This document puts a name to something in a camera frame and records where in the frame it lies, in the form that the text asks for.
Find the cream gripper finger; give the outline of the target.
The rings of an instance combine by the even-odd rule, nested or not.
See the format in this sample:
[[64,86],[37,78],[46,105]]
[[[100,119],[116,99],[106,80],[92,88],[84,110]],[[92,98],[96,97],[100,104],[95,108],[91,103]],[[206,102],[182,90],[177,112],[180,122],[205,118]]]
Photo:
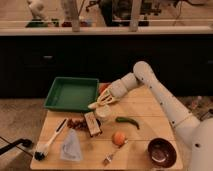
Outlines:
[[115,102],[115,99],[110,99],[110,100],[105,100],[105,101],[101,101],[99,103],[100,106],[104,106],[104,105],[109,105]]
[[107,98],[107,93],[101,93],[100,96],[97,98],[97,102],[102,102]]

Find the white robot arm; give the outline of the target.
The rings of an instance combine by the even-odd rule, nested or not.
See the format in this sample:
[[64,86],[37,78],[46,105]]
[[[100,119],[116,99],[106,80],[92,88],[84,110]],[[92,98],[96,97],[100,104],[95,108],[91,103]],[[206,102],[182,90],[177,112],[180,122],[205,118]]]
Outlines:
[[200,121],[155,76],[145,61],[137,62],[133,72],[112,82],[97,99],[99,105],[119,101],[131,90],[146,85],[162,107],[171,126],[191,149],[188,171],[213,171],[213,118]]

